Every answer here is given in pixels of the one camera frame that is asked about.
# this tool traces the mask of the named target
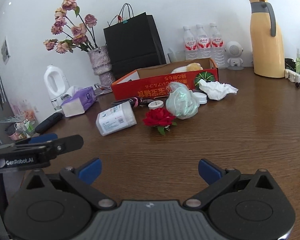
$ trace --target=gray handle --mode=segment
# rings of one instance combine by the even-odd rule
[[[274,16],[274,11],[273,11],[272,5],[271,5],[271,3],[268,3],[268,2],[262,2],[262,7],[263,8],[267,7],[269,10],[270,24],[271,24],[270,34],[272,37],[275,37],[276,32],[277,32],[277,24],[275,22],[275,16]]]

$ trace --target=flower vase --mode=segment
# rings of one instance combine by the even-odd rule
[[[98,75],[100,83],[103,86],[108,86],[115,81],[115,78],[111,72],[112,65],[106,46],[90,50],[88,52],[90,62],[92,65],[93,73]]]

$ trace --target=wood grain surface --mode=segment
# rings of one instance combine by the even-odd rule
[[[45,172],[99,157],[103,170],[93,186],[117,202],[183,202],[207,187],[198,174],[201,158],[242,173],[265,168],[295,209],[290,239],[300,240],[300,89],[287,79],[257,76],[252,68],[220,70],[220,82],[238,88],[237,95],[209,100],[194,117],[177,119],[178,126],[166,136],[143,125],[147,107],[134,109],[136,125],[101,136],[95,121],[114,96],[100,97],[85,114],[64,119],[48,131],[59,137],[80,134],[84,146],[52,160]]]

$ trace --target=insulated kettle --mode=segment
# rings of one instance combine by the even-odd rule
[[[250,35],[255,74],[272,78],[284,77],[282,34],[268,0],[251,3]]]

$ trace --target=red cardboard box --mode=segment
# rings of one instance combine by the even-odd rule
[[[186,66],[190,63],[200,63],[203,70],[170,74],[175,68]],[[218,81],[218,68],[210,58],[192,61],[180,61],[166,65],[136,69],[111,84],[116,100],[131,97],[156,98],[169,95],[170,82],[180,82],[189,89],[194,89],[194,78],[201,72],[210,72]]]

